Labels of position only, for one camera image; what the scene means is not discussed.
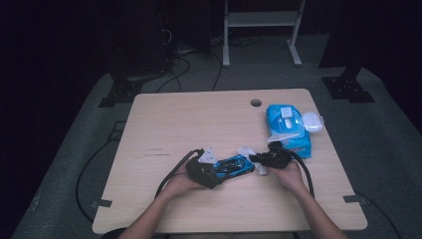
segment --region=blue plastic package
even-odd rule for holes
[[[301,113],[294,106],[270,105],[267,108],[267,124],[271,136],[286,135],[280,140],[284,148],[300,157],[311,157],[310,133],[305,130]]]

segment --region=person's right hand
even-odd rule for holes
[[[270,172],[276,174],[279,181],[290,191],[296,191],[306,188],[302,179],[301,169],[295,160],[292,160],[285,169],[267,168]]]

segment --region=wooden table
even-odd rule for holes
[[[252,100],[262,102],[253,107]],[[268,151],[268,105],[290,104],[301,113],[316,112],[307,90],[263,90],[139,95],[133,102],[112,165],[93,230],[127,227],[153,200],[161,180],[190,150],[212,146],[218,159],[240,146]],[[367,225],[326,129],[311,135],[313,156],[306,159],[316,200],[343,230]],[[252,173],[199,189],[175,199],[157,232],[264,232],[309,230],[293,197],[274,175]]]

